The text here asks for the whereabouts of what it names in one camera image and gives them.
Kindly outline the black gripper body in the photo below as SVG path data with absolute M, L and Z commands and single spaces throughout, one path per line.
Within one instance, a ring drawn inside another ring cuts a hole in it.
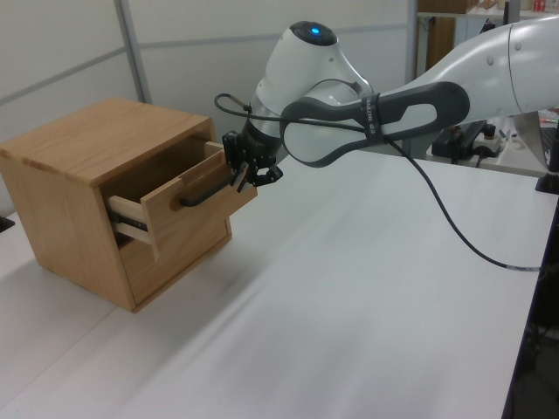
M 241 146 L 246 152 L 246 161 L 258 163 L 259 168 L 271 168 L 277 163 L 280 138 L 263 133 L 253 124 L 244 125 Z

